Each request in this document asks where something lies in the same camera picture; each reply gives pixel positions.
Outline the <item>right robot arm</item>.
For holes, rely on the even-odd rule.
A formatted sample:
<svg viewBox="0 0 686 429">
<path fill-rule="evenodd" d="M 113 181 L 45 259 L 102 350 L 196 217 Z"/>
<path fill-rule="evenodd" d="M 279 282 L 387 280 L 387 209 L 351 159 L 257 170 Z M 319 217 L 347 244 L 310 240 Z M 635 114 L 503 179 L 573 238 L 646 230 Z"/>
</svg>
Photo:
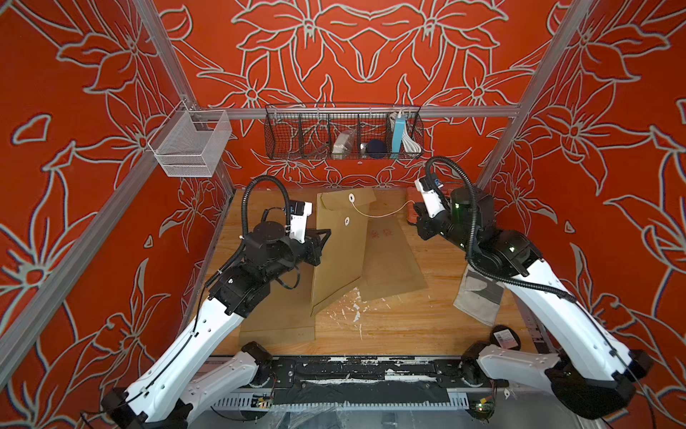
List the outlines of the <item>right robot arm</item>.
<svg viewBox="0 0 686 429">
<path fill-rule="evenodd" d="M 554 395 L 589 420 L 628 407 L 654 361 L 631 350 L 598 322 L 559 281 L 539 249 L 521 232 L 497 227 L 491 195 L 475 187 L 447 157 L 431 157 L 416 181 L 418 235 L 460 248 L 478 275 L 503 284 L 557 340 L 559 353 L 532 354 L 477 341 L 463 355 L 467 384 L 506 380 Z"/>
</svg>

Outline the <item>kraft file bag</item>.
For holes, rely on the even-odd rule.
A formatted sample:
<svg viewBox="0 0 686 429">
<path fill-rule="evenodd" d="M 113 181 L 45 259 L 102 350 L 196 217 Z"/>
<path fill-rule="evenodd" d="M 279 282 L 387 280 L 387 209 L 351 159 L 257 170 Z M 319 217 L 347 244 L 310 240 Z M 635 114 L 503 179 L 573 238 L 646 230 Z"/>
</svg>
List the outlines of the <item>kraft file bag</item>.
<svg viewBox="0 0 686 429">
<path fill-rule="evenodd" d="M 302 264 L 300 277 L 295 270 L 282 275 L 280 279 L 289 286 L 299 280 L 293 290 L 276 281 L 270 284 L 270 294 L 240 326 L 240 346 L 255 341 L 267 349 L 315 339 L 315 318 L 311 315 L 313 271 L 312 266 Z"/>
<path fill-rule="evenodd" d="M 352 289 L 362 277 L 366 214 L 376 196 L 371 188 L 319 193 L 316 198 L 316 228 L 329 229 L 321 264 L 314 268 L 311 314 L 326 309 Z"/>
<path fill-rule="evenodd" d="M 358 289 L 362 300 L 379 300 L 427 288 L 407 238 L 395 217 L 368 222 L 363 274 Z"/>
</svg>

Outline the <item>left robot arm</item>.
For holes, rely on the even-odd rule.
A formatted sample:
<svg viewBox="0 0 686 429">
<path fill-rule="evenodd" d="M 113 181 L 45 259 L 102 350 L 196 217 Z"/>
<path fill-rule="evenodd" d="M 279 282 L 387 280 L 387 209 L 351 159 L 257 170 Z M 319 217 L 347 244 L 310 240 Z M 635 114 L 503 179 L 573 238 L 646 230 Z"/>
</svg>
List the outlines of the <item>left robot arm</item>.
<svg viewBox="0 0 686 429">
<path fill-rule="evenodd" d="M 250 227 L 249 200 L 262 182 L 282 193 L 283 223 L 262 218 Z M 307 228 L 311 204 L 293 201 L 285 186 L 269 175 L 246 187 L 240 206 L 239 248 L 205 283 L 207 299 L 173 344 L 138 380 L 117 387 L 101 400 L 101 414 L 120 428 L 186 428 L 224 395 L 271 376 L 272 356 L 258 343 L 243 346 L 229 361 L 198 376 L 220 343 L 269 296 L 282 275 L 299 272 L 302 264 L 319 266 L 329 229 Z"/>
</svg>

